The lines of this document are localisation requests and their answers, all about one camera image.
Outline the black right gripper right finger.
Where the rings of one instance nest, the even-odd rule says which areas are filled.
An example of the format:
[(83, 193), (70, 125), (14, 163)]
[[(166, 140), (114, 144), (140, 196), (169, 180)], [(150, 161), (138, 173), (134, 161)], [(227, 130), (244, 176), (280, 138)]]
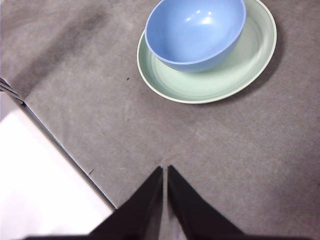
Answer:
[(170, 165), (167, 191), (172, 210), (188, 240), (247, 240), (248, 236), (208, 204)]

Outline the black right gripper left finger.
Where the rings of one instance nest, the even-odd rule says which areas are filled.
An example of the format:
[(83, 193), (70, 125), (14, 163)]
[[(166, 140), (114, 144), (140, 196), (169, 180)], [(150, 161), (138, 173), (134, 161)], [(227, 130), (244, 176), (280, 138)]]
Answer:
[(157, 240), (163, 211), (163, 168), (88, 235), (92, 240)]

